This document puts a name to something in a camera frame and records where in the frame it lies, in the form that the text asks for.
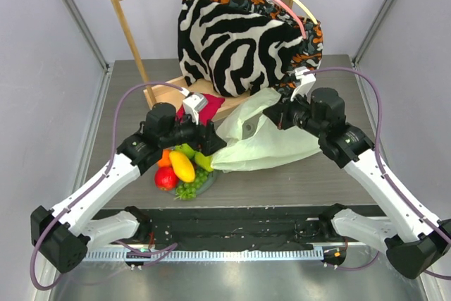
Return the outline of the red apple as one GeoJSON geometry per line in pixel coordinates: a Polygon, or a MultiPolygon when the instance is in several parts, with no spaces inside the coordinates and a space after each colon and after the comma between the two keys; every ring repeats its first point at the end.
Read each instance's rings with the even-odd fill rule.
{"type": "Polygon", "coordinates": [[[161,167],[154,175],[155,186],[160,190],[174,190],[178,185],[178,181],[179,178],[172,167],[161,167]]]}

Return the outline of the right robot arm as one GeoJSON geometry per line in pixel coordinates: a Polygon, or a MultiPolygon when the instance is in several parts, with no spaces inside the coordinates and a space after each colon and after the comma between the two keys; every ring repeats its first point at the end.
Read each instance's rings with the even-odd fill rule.
{"type": "Polygon", "coordinates": [[[371,139],[346,121],[345,102],[336,90],[315,89],[310,97],[283,97],[264,109],[278,129],[298,127],[317,137],[322,153],[352,176],[373,198],[387,222],[334,204],[319,216],[327,241],[351,238],[383,253],[409,279],[425,272],[450,249],[450,221],[429,212],[375,153],[371,139]]]}

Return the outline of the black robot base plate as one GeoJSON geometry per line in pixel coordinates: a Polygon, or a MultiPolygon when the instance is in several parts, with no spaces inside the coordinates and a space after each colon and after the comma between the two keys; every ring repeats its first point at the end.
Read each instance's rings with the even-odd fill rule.
{"type": "Polygon", "coordinates": [[[190,207],[144,209],[150,224],[128,245],[176,243],[178,251],[243,252],[310,250],[315,243],[354,242],[338,235],[322,216],[327,206],[190,207]]]}

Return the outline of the yellow mango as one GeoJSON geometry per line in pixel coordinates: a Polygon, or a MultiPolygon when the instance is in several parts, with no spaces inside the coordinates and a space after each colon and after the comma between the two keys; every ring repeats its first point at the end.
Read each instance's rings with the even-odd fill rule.
{"type": "Polygon", "coordinates": [[[169,159],[177,177],[185,182],[192,183],[195,180],[195,171],[192,162],[188,157],[179,151],[170,151],[169,159]]]}

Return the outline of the pale green plastic bag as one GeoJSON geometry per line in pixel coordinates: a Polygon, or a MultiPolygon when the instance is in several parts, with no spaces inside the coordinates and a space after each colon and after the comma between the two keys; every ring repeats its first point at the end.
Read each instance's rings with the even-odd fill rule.
{"type": "Polygon", "coordinates": [[[217,127],[227,145],[211,158],[215,170],[255,171],[306,159],[320,152],[317,139],[299,128],[279,130],[263,110],[280,99],[273,89],[263,89],[239,105],[217,127]]]}

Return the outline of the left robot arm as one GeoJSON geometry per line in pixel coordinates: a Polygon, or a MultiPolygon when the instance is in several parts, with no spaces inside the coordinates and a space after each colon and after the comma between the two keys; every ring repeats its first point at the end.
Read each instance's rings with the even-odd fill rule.
{"type": "Polygon", "coordinates": [[[191,115],[177,118],[172,104],[156,104],[140,129],[115,149],[112,160],[70,197],[51,209],[37,207],[30,215],[31,240],[36,252],[65,274],[98,247],[122,239],[144,243],[149,219],[136,207],[115,216],[94,220],[97,212],[117,193],[149,170],[163,150],[187,143],[205,155],[226,146],[214,123],[195,123],[191,115]]]}

